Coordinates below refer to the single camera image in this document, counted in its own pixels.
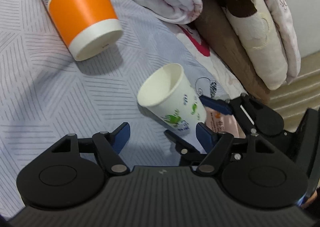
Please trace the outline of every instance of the orange paper cup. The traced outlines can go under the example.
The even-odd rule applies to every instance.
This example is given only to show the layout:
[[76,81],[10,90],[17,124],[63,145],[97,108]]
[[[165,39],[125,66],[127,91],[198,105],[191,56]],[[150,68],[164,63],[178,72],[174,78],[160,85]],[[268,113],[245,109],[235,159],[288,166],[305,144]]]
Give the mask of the orange paper cup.
[[76,61],[103,51],[123,34],[110,0],[43,0]]

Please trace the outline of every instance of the bedsheet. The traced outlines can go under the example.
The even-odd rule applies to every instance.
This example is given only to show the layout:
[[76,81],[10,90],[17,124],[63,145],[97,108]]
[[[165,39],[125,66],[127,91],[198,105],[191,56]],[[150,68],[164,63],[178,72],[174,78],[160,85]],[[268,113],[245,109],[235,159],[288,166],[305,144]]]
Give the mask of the bedsheet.
[[[180,63],[199,94],[225,96],[149,11],[131,0],[111,1],[124,35],[101,54],[76,62],[41,0],[0,0],[1,215],[11,217],[23,207],[15,184],[19,171],[67,133],[91,137],[129,122],[131,137],[120,156],[130,168],[177,165],[180,156],[164,136],[166,126],[136,101],[141,84],[166,63]],[[194,132],[184,139],[201,150]]]
[[246,92],[241,82],[200,36],[192,24],[163,23],[176,35],[192,56],[217,79],[231,99],[237,98],[241,93]]

